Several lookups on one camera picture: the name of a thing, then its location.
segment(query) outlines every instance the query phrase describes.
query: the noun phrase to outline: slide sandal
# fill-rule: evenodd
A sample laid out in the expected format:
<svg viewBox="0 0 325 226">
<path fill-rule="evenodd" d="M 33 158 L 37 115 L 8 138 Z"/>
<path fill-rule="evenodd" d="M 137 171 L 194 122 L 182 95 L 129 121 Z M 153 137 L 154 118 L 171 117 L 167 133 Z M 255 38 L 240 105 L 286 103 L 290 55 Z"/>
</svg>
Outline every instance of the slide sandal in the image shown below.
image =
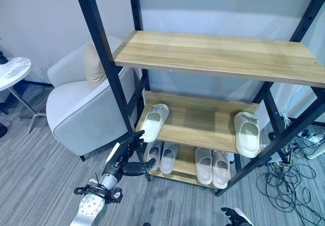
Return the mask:
<svg viewBox="0 0 325 226">
<path fill-rule="evenodd" d="M 161 158 L 161 151 L 163 149 L 163 143 L 163 141 L 156 141 L 147 144 L 145 151 L 146 161 L 149 161 L 152 158 L 156 159 L 154 165 L 151 168 L 151 171 L 156 171 L 158 169 Z"/>
<path fill-rule="evenodd" d="M 228 154 L 224 151 L 212 151 L 212 161 L 212 183 L 219 189 L 225 189 L 230 169 Z"/>
<path fill-rule="evenodd" d="M 210 149 L 197 148 L 195 150 L 195 166 L 199 182 L 201 184 L 210 184 L 212 182 L 212 156 Z"/>
<path fill-rule="evenodd" d="M 169 114 L 169 108 L 166 104 L 156 104 L 152 106 L 142 124 L 141 130 L 144 134 L 141 139 L 146 143 L 155 141 L 158 138 L 161 127 Z"/>
<path fill-rule="evenodd" d="M 242 156 L 253 158 L 259 153 L 258 120 L 247 112 L 239 112 L 234 117 L 236 148 Z"/>
<path fill-rule="evenodd" d="M 160 171 L 163 174 L 170 174 L 173 171 L 175 159 L 177 157 L 178 146 L 174 143 L 165 142 L 161 156 Z"/>
</svg>

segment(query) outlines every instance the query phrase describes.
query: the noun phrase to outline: white cable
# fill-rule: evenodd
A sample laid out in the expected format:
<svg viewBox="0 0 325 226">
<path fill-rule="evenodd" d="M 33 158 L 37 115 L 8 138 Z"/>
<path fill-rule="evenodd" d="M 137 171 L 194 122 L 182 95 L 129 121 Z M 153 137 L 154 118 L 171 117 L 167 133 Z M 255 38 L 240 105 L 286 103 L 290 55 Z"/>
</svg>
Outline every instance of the white cable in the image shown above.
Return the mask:
<svg viewBox="0 0 325 226">
<path fill-rule="evenodd" d="M 283 117 L 284 120 L 284 128 L 287 128 L 290 125 L 291 120 L 288 117 L 288 110 L 291 106 L 291 102 L 293 100 L 294 95 L 291 96 L 290 102 L 288 107 L 285 109 L 285 111 L 281 112 L 281 116 Z"/>
</svg>

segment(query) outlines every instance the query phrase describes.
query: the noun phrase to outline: white round table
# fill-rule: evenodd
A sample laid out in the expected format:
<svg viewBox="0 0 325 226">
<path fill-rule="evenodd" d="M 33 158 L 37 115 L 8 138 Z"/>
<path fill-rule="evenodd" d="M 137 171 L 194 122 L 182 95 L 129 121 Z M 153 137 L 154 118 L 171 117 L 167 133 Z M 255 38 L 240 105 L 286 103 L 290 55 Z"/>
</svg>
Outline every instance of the white round table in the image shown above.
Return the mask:
<svg viewBox="0 0 325 226">
<path fill-rule="evenodd" d="M 30 71 L 31 61 L 26 57 L 14 57 L 8 63 L 0 64 L 0 91 L 9 89 L 12 95 L 14 95 L 32 113 L 32 115 L 20 116 L 20 118 L 31 118 L 27 134 L 30 133 L 37 117 L 46 116 L 45 113 L 36 112 L 13 88 L 13 85 L 25 78 Z"/>
</svg>

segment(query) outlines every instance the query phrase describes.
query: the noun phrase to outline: robotic arm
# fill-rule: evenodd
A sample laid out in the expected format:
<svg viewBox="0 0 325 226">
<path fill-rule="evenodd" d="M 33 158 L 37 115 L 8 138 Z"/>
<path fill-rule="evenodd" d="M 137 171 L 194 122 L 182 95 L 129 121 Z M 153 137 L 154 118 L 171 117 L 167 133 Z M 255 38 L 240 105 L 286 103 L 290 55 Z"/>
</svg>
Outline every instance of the robotic arm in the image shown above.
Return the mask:
<svg viewBox="0 0 325 226">
<path fill-rule="evenodd" d="M 144 131 L 139 131 L 124 142 L 116 143 L 106 160 L 101 180 L 91 179 L 91 184 L 74 190 L 74 194 L 84 197 L 70 226 L 97 225 L 105 215 L 107 204 L 121 202 L 122 189 L 116 187 L 116 184 L 122 176 L 140 176 L 151 169 L 155 163 L 154 158 L 146 163 L 128 162 L 134 151 L 141 146 L 143 139 L 140 137 L 143 133 Z"/>
</svg>

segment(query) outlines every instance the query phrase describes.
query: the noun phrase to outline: table leg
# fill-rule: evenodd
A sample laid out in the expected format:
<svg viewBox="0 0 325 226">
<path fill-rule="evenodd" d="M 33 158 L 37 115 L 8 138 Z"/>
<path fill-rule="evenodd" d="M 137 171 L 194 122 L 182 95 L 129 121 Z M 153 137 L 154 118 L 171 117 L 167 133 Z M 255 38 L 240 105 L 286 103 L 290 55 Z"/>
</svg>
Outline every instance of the table leg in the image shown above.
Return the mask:
<svg viewBox="0 0 325 226">
<path fill-rule="evenodd" d="M 27 102 L 25 102 L 23 100 L 23 98 L 14 90 L 14 88 L 9 87 L 8 89 L 11 92 L 11 94 L 14 95 L 14 97 L 17 98 L 32 113 L 32 115 L 23 115 L 23 116 L 20 116 L 20 118 L 31 118 L 31 121 L 30 121 L 28 130 L 27 130 L 27 134 L 29 135 L 29 133 L 30 133 L 32 127 L 33 127 L 33 124 L 34 124 L 35 119 L 37 117 L 46 117 L 46 114 L 45 113 L 36 112 L 30 105 L 28 105 Z"/>
</svg>

